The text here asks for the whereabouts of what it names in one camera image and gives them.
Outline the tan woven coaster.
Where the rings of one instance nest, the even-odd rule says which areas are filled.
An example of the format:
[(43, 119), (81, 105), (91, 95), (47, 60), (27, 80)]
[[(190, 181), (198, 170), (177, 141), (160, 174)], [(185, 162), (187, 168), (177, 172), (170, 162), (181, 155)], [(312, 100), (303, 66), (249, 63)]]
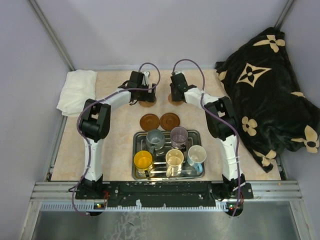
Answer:
[(138, 103), (139, 103), (140, 106), (142, 106), (144, 108), (151, 108), (157, 103), (157, 101), (154, 101), (154, 102), (139, 101)]

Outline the dark brown wooden coaster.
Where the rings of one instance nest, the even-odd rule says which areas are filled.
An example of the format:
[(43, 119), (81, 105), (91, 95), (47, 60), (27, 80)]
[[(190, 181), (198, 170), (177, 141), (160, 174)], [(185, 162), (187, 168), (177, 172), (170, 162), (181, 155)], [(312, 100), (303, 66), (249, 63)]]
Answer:
[(184, 104), (185, 102), (184, 101), (173, 101), (173, 99), (172, 99), (172, 94), (170, 93), (169, 95), (168, 95), (168, 102), (170, 103), (170, 104), (172, 104), (173, 106), (181, 106), (182, 104)]

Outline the reddish brown wooden coaster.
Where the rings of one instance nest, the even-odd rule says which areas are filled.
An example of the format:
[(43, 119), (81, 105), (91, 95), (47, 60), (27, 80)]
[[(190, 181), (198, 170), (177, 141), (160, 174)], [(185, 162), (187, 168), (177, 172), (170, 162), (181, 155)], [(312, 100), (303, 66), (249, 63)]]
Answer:
[(180, 118), (175, 113), (165, 113), (160, 118), (160, 126), (166, 131), (171, 131), (173, 128), (180, 126)]

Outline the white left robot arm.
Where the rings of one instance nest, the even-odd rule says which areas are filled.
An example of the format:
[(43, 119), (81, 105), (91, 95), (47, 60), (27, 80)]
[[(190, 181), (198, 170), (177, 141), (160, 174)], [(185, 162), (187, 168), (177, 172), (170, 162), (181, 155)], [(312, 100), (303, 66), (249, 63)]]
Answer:
[(84, 138), (84, 171), (79, 187), (86, 189), (91, 197), (103, 195), (102, 147), (110, 132), (111, 113), (135, 101), (154, 103), (156, 84), (149, 84), (150, 72), (132, 71), (125, 81), (112, 94), (100, 99), (87, 99), (77, 120), (77, 130)]

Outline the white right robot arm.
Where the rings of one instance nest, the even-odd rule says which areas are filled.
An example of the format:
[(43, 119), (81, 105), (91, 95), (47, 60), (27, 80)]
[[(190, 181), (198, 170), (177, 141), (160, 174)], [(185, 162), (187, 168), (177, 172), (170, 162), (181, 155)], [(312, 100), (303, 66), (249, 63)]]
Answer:
[(223, 192), (227, 197), (235, 198), (246, 180), (239, 164), (239, 146), (235, 133), (239, 124), (230, 99), (226, 96), (211, 96), (195, 85), (188, 85), (181, 71), (174, 72), (170, 78), (173, 102), (183, 101), (205, 111), (208, 131), (213, 138), (219, 139)]

